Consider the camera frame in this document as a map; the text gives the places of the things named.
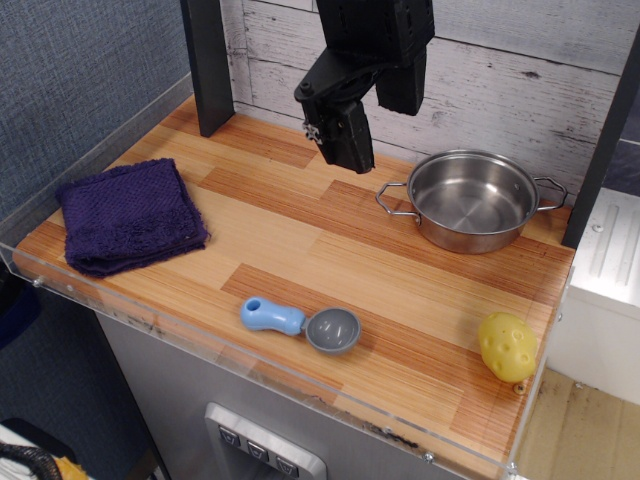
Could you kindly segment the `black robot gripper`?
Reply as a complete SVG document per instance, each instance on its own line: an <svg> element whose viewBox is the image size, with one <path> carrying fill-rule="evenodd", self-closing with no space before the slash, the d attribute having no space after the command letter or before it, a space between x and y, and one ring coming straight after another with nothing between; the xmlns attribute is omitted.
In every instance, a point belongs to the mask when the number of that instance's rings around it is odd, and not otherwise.
<svg viewBox="0 0 640 480"><path fill-rule="evenodd" d="M319 1L326 48L295 89L304 129L327 164L358 174L374 168L360 101L376 88L381 107L416 116L435 36L430 1Z"/></svg>

